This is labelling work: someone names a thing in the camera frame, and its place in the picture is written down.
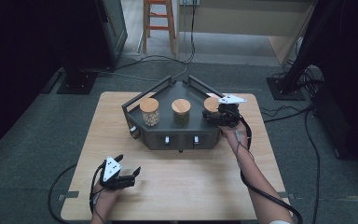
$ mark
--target stool leg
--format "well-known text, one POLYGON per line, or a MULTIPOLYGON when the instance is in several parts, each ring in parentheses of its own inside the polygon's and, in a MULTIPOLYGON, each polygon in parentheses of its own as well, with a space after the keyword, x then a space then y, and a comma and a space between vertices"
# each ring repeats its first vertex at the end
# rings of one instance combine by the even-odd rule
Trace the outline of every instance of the stool leg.
POLYGON ((147 44, 147 26, 148 24, 148 4, 146 3, 146 0, 144 0, 144 33, 143 33, 143 44, 142 44, 142 51, 143 53, 146 53, 146 44, 147 44))
POLYGON ((175 53, 173 39, 175 38, 175 31, 174 31, 174 22, 173 22, 173 11, 172 11, 172 1, 165 0, 166 3, 166 10, 167 10, 167 22, 168 22, 168 32, 170 34, 170 45, 171 45, 171 53, 175 53))
POLYGON ((147 31, 147 37, 150 37, 150 31, 151 29, 149 28, 149 26, 151 25, 151 19, 150 19, 150 14, 152 13, 152 7, 151 7, 151 4, 147 4, 147 28, 146 28, 146 31, 147 31))

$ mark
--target jar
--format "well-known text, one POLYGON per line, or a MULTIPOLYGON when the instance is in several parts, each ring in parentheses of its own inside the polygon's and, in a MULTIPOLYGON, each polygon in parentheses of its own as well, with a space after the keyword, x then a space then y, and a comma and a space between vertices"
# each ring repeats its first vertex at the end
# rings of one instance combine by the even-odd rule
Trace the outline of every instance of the jar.
POLYGON ((218 108, 219 107, 219 102, 218 99, 216 97, 208 97, 205 99, 204 101, 204 108, 208 113, 217 115, 219 114, 218 108))
POLYGON ((140 103, 145 125, 155 126, 159 122, 158 100, 146 98, 140 103))
POLYGON ((185 126, 190 121, 191 103, 185 99, 177 99, 172 102, 173 122, 179 126, 185 126))

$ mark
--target gray floor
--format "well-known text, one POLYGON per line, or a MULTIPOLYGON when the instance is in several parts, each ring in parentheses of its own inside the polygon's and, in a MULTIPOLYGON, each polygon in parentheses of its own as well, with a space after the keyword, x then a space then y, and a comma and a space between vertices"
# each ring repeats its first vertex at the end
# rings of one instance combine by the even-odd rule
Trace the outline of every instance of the gray floor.
MULTIPOLYGON (((177 76, 186 70, 179 78, 192 75, 221 92, 254 94, 265 112, 282 105, 299 109, 307 107, 310 98, 305 91, 306 101, 273 100, 266 77, 280 73, 282 67, 277 61, 273 62, 268 43, 262 38, 252 40, 248 37, 248 41, 256 41, 259 45, 243 46, 247 49, 246 56, 234 54, 241 59, 231 61, 229 54, 210 53, 211 58, 208 58, 206 52, 215 49, 208 47, 211 43, 203 47, 201 43, 204 41, 196 36, 195 60, 188 67, 176 62, 148 62, 120 69, 117 74, 100 74, 90 95, 57 94, 61 77, 51 93, 40 94, 0 141, 0 223, 56 223, 48 212, 50 186, 63 170, 77 162, 95 107, 104 91, 145 91, 156 84, 151 79, 177 76)), ((236 45, 234 40, 229 43, 232 47, 236 45)), ((169 45, 166 49, 156 49, 156 53, 158 50, 169 52, 169 45)), ((119 65, 133 63, 134 59, 143 56, 125 51, 119 65)), ((284 109, 274 118, 295 112, 284 109)), ((266 114, 263 118, 273 119, 266 114)), ((358 223, 358 161, 336 159, 334 146, 321 121, 310 114, 307 122, 321 158, 317 223, 358 223)), ((317 188, 317 160, 306 134, 305 115, 269 122, 266 128, 283 183, 288 193, 294 195, 291 205, 301 213, 304 223, 311 223, 317 188)), ((67 191, 72 175, 73 170, 65 174, 52 191, 55 214, 62 208, 62 201, 57 197, 67 191)))

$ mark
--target wooden table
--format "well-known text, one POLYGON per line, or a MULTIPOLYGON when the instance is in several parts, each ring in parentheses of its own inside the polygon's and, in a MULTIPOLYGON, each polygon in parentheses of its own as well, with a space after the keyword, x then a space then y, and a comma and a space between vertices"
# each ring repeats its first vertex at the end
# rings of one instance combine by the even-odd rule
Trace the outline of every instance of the wooden table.
MULTIPOLYGON (((150 150, 130 136, 121 105, 137 94, 101 95, 69 188, 78 191, 78 196, 66 198, 62 218, 91 219, 89 194, 93 174, 107 156, 123 154, 121 175, 131 174, 138 166, 142 169, 135 186, 123 190, 109 214, 111 220, 255 219, 248 190, 241 182, 239 167, 226 139, 222 138, 214 149, 179 153, 150 150)), ((272 186, 285 192, 255 97, 235 95, 248 100, 240 104, 240 112, 252 128, 251 151, 256 163, 272 186)))

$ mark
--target wooden stool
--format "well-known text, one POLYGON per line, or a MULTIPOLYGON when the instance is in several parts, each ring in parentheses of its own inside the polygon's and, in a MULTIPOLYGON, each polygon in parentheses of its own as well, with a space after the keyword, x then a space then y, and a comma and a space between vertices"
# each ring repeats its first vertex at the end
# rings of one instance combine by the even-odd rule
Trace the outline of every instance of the wooden stool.
POLYGON ((173 21, 172 0, 144 0, 144 43, 143 52, 146 53, 147 38, 150 37, 150 30, 168 30, 170 34, 171 53, 174 54, 175 26, 173 21), (166 14, 151 12, 152 5, 165 5, 166 14), (168 26, 155 26, 150 24, 150 19, 167 18, 168 26))

